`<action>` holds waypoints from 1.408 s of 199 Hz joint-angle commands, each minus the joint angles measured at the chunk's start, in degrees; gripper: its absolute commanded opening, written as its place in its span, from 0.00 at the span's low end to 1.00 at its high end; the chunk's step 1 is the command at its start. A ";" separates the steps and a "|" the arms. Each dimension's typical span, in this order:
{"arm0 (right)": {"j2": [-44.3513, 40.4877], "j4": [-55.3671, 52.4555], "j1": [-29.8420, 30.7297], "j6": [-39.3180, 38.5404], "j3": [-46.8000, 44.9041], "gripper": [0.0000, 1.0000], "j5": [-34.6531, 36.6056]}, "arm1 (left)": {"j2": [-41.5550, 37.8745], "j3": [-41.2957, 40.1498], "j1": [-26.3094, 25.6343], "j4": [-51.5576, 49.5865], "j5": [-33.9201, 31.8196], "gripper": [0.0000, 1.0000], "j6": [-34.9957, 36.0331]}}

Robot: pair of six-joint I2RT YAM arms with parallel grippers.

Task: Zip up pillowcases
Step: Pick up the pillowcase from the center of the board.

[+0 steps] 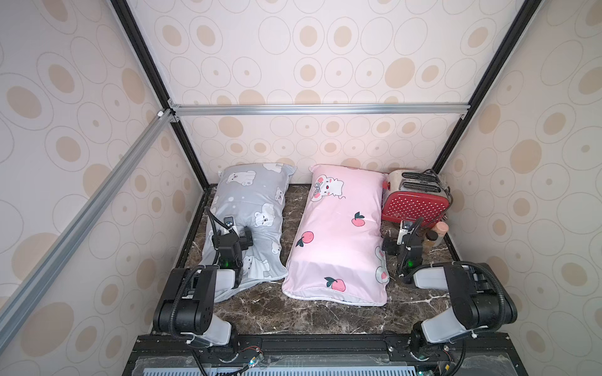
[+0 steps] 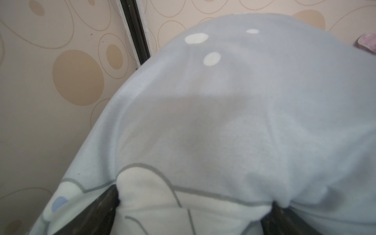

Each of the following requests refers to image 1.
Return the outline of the pink peach print pillow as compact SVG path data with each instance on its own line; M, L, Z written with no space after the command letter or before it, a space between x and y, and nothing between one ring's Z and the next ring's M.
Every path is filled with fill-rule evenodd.
M304 301L384 306L390 281L381 236L385 175L331 164L317 164L311 172L283 293Z

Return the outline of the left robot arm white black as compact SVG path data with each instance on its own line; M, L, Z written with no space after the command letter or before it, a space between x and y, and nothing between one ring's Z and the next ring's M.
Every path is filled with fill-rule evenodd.
M238 351L240 342L233 324L214 314L216 295L241 283L243 252L253 245L252 232L228 230L212 238L217 247L215 264L193 269L175 268L169 274L153 316L153 328L194 349L226 347Z

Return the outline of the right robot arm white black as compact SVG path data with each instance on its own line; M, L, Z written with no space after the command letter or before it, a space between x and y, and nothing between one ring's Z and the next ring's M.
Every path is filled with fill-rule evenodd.
M407 285L448 293L451 306L443 313L414 324L409 351L424 358L429 345L456 342L496 332L517 320L518 309L487 263L453 261L424 264L423 242L413 233L400 240L384 239L384 251L397 258L397 277Z

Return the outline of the grey bear print pillow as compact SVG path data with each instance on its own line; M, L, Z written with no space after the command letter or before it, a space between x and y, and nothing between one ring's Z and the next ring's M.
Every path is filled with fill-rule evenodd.
M248 227L253 245L241 253L241 283L237 288L216 288L216 302L260 283L288 275L280 255L282 250L285 193L296 167L283 163L257 163L230 166L221 175L210 211L220 221L233 217L241 235Z

